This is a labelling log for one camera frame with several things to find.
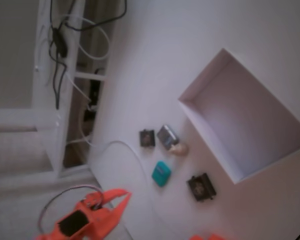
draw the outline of baseboard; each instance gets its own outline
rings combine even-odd
[[[16,132],[36,129],[33,110],[31,108],[0,108],[0,131],[3,129],[16,130]]]

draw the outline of power adapter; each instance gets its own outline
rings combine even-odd
[[[56,27],[52,28],[52,39],[60,56],[62,58],[66,58],[68,54],[68,47],[64,37]]]
[[[193,176],[187,183],[197,202],[203,202],[206,199],[212,200],[214,199],[214,196],[217,195],[216,190],[206,173],[200,176]]]

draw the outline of black device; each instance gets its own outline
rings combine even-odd
[[[139,132],[140,146],[144,148],[153,148],[156,146],[155,131],[143,130]]]
[[[71,237],[88,223],[89,219],[87,216],[82,211],[77,210],[61,220],[58,225],[63,235]]]
[[[206,199],[212,200],[214,199],[213,197],[217,195],[214,186],[206,173],[200,176],[193,176],[187,183],[197,202],[203,202]]]

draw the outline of cardboard box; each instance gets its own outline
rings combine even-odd
[[[235,184],[300,150],[300,122],[225,49],[179,102]]]

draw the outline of floor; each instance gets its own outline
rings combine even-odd
[[[98,183],[89,171],[54,179],[36,131],[0,132],[0,240],[34,239],[42,207],[61,190],[80,184]],[[71,191],[58,198],[43,219],[43,229],[51,231],[54,222],[87,191]],[[131,238],[120,224],[107,239]]]

